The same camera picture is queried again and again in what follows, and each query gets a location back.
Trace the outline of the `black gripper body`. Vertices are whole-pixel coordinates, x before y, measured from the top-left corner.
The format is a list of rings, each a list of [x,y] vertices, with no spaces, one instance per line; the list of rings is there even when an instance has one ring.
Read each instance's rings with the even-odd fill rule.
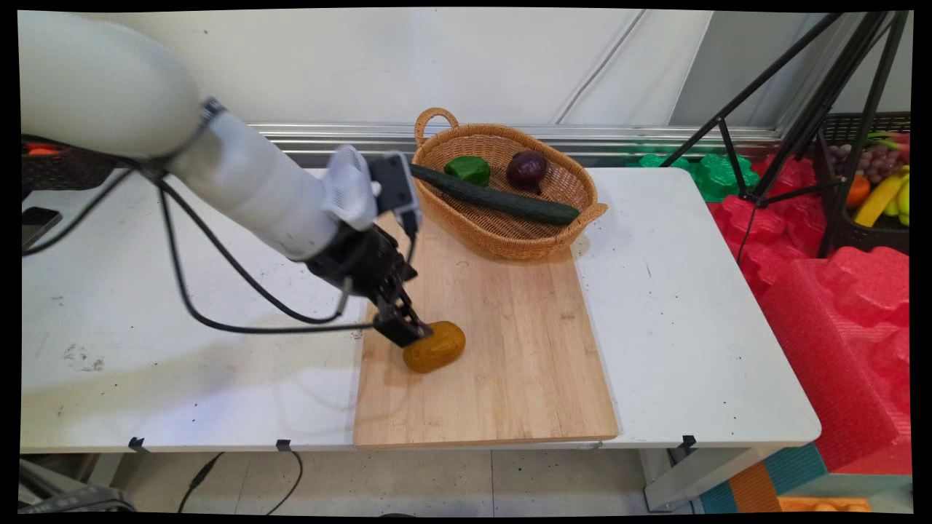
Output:
[[[396,239],[377,225],[363,231],[340,226],[330,245],[307,260],[306,266],[338,289],[349,279],[350,295],[387,303],[396,301],[403,283],[417,276],[398,248]]]

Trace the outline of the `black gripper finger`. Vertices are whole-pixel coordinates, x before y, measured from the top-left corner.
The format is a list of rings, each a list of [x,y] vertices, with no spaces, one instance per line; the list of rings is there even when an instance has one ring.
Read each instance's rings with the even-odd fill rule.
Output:
[[[421,322],[419,315],[415,312],[413,301],[406,292],[405,282],[394,281],[392,285],[392,310],[395,316],[404,322]]]
[[[432,328],[425,322],[404,322],[396,317],[392,310],[392,301],[384,296],[379,296],[375,304],[377,308],[373,319],[375,331],[397,347],[409,347],[432,335]]]

